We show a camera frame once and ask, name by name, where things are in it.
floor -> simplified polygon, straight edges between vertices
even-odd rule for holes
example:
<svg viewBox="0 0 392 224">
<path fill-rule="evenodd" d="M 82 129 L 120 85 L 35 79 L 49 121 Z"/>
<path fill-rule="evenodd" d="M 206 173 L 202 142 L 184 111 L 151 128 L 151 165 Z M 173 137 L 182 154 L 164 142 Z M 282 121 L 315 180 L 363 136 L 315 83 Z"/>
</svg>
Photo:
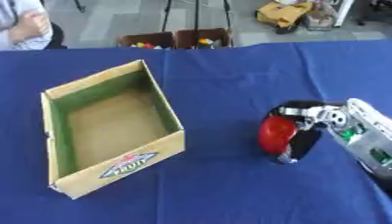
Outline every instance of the floor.
<svg viewBox="0 0 392 224">
<path fill-rule="evenodd" d="M 80 13 L 73 0 L 46 0 L 51 19 L 66 34 L 70 48 L 115 46 L 117 36 L 159 32 L 164 20 L 166 0 L 80 0 L 86 5 Z M 172 0 L 167 31 L 192 29 L 195 0 Z M 236 46 L 268 42 L 302 42 L 353 39 L 392 39 L 392 26 L 370 22 L 358 26 L 354 22 L 356 4 L 346 22 L 332 31 L 307 31 L 276 35 L 274 29 L 254 18 L 254 11 L 269 0 L 229 0 L 232 6 L 233 38 Z M 223 0 L 200 0 L 200 28 L 227 28 Z"/>
</svg>

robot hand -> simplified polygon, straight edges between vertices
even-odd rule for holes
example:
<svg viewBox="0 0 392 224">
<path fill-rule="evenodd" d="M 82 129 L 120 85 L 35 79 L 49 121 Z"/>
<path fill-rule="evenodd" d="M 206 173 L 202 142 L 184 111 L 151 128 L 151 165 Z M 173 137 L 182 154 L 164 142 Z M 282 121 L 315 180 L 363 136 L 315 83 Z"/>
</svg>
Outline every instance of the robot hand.
<svg viewBox="0 0 392 224">
<path fill-rule="evenodd" d="M 289 101 L 262 121 L 259 144 L 280 163 L 296 163 L 327 130 L 379 179 L 392 179 L 392 121 L 364 101 Z"/>
</svg>

person's arm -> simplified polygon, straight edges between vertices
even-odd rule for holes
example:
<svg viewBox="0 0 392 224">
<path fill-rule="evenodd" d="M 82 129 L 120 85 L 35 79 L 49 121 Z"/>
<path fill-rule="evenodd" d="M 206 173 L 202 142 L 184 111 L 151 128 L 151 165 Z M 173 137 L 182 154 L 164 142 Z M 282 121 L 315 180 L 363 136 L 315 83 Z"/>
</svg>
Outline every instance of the person's arm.
<svg viewBox="0 0 392 224">
<path fill-rule="evenodd" d="M 17 14 L 17 24 L 7 31 L 11 47 L 20 50 L 44 48 L 51 41 L 53 31 L 41 2 L 14 0 L 13 10 Z"/>
<path fill-rule="evenodd" d="M 12 43 L 10 41 L 8 30 L 0 31 L 0 50 L 10 50 Z"/>
</svg>

cardboard box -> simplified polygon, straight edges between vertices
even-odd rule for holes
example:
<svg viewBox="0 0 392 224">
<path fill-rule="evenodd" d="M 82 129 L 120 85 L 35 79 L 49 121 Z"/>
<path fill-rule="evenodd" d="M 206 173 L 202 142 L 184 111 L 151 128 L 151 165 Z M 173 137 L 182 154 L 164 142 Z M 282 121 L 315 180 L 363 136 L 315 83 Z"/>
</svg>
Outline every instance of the cardboard box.
<svg viewBox="0 0 392 224">
<path fill-rule="evenodd" d="M 132 46 L 137 43 L 150 43 L 154 46 L 161 46 L 162 48 L 175 48 L 174 37 L 170 31 L 139 34 L 139 35 L 125 35 L 118 37 L 118 46 Z"/>
<path fill-rule="evenodd" d="M 195 30 L 177 31 L 175 34 L 176 47 L 178 49 L 192 49 L 195 38 Z M 222 47 L 230 47 L 231 41 L 228 31 L 223 28 L 199 30 L 199 39 L 211 39 L 212 41 L 220 39 Z"/>
<path fill-rule="evenodd" d="M 185 148 L 184 129 L 143 61 L 41 94 L 49 186 L 72 199 Z"/>
</svg>

table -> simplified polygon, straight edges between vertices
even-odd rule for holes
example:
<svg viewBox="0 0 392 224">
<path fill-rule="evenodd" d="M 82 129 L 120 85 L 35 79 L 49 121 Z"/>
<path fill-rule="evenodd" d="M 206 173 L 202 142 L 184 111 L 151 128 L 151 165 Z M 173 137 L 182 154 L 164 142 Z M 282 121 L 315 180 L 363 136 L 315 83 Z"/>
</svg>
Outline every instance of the table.
<svg viewBox="0 0 392 224">
<path fill-rule="evenodd" d="M 392 42 L 220 50 L 0 53 L 1 223 L 390 223 L 392 203 L 324 135 L 272 164 L 256 132 L 287 100 L 357 97 L 392 116 Z M 144 59 L 186 130 L 186 151 L 77 200 L 47 188 L 39 92 Z"/>
</svg>

